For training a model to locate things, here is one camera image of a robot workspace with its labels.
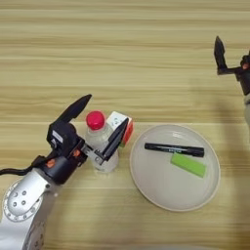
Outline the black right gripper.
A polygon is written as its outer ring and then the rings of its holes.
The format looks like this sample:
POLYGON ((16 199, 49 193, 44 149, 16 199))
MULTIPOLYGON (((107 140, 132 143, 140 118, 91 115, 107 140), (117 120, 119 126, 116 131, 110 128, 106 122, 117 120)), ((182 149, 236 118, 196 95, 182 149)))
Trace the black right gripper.
POLYGON ((244 55, 242 57, 240 62, 241 67, 229 68, 226 64, 224 43, 221 38, 217 36, 214 44, 214 58, 217 65, 217 73, 219 75, 236 74, 241 69, 239 82, 241 84, 243 94, 248 95, 250 93, 250 52, 248 55, 244 55))

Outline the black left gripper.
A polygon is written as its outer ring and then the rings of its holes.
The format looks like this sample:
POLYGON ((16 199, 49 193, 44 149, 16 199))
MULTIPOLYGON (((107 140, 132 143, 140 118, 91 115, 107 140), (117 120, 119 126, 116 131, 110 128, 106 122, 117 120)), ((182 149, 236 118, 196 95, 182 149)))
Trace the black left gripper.
MULTIPOLYGON (((71 104, 58 117, 58 119, 65 123, 70 122, 84 110, 91 98, 91 94, 81 97, 76 102, 71 104)), ((62 153, 58 153, 54 150, 47 157, 38 156, 32 162, 32 166, 40 169, 56 185, 63 185, 73 172, 86 161, 87 158, 93 159, 99 165, 108 161, 121 144, 128 122, 129 119, 126 118, 114 130, 108 139, 108 145, 103 151, 92 148, 87 144, 78 144, 69 152, 68 155, 63 155, 62 153)))

